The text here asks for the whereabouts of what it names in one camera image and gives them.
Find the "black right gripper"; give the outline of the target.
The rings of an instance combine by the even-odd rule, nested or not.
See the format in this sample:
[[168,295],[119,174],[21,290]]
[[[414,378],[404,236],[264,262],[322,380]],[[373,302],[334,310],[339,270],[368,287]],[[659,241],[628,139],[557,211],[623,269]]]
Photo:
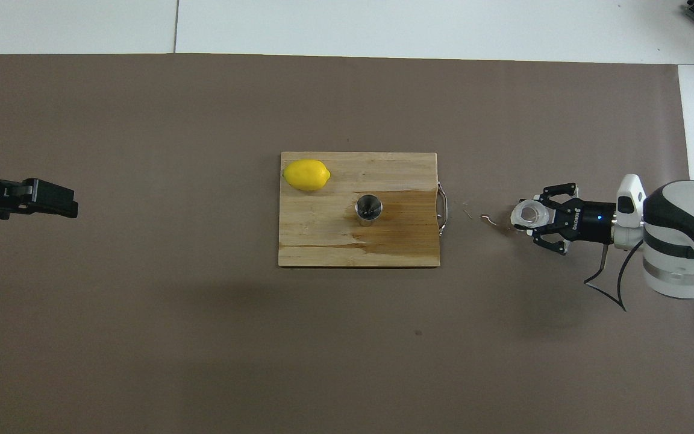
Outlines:
[[559,233],[533,230],[533,242],[538,247],[559,255],[567,255],[571,242],[613,240],[615,203],[581,200],[578,198],[576,183],[544,187],[540,194],[531,198],[520,198],[519,203],[528,200],[538,203],[563,203],[557,209],[557,220],[562,226]]

